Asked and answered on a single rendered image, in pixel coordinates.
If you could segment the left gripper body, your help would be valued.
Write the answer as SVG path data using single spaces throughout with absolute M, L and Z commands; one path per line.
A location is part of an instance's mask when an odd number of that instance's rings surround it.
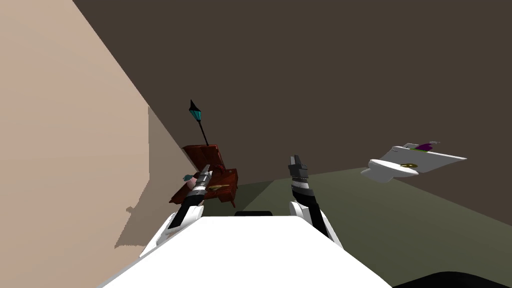
M 195 189 L 206 189 L 212 177 L 212 171 L 210 171 L 210 165 L 207 164 L 199 173 Z

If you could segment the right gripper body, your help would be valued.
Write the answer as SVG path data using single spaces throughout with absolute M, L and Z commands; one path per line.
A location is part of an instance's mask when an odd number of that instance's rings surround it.
M 290 172 L 290 176 L 294 179 L 307 179 L 308 167 L 301 163 L 294 163 L 287 166 Z

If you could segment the red-brown wooden table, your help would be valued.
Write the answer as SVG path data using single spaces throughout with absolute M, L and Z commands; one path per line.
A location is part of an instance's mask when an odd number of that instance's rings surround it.
M 205 200 L 219 199 L 220 202 L 230 202 L 234 207 L 238 189 L 238 172 L 235 168 L 226 168 L 217 145 L 188 145 L 183 147 L 184 152 L 200 173 L 206 165 L 210 165 L 211 179 L 207 185 Z M 209 186 L 230 185 L 229 189 L 209 191 Z

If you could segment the teal floor lamp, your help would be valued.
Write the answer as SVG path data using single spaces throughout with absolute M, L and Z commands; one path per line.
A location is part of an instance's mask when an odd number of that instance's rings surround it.
M 208 143 L 208 140 L 207 140 L 207 137 L 205 135 L 205 131 L 204 131 L 204 128 L 202 125 L 202 111 L 195 105 L 195 103 L 193 102 L 192 99 L 190 100 L 190 106 L 189 106 L 188 111 L 192 114 L 193 118 L 197 121 L 197 123 L 200 127 L 200 130 L 201 130 L 201 134 L 205 141 L 205 144 L 207 146 L 209 146 L 209 143 Z

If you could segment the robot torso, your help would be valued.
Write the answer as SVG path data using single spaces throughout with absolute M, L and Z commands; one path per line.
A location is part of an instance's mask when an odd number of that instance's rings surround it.
M 296 215 L 201 217 L 97 288 L 391 288 Z

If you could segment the white toilet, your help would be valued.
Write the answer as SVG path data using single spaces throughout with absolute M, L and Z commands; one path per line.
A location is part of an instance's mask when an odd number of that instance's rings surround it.
M 431 152 L 437 141 L 424 144 L 407 143 L 393 146 L 379 159 L 370 159 L 361 175 L 378 183 L 387 183 L 393 178 L 418 176 L 449 164 L 466 160 L 465 157 Z

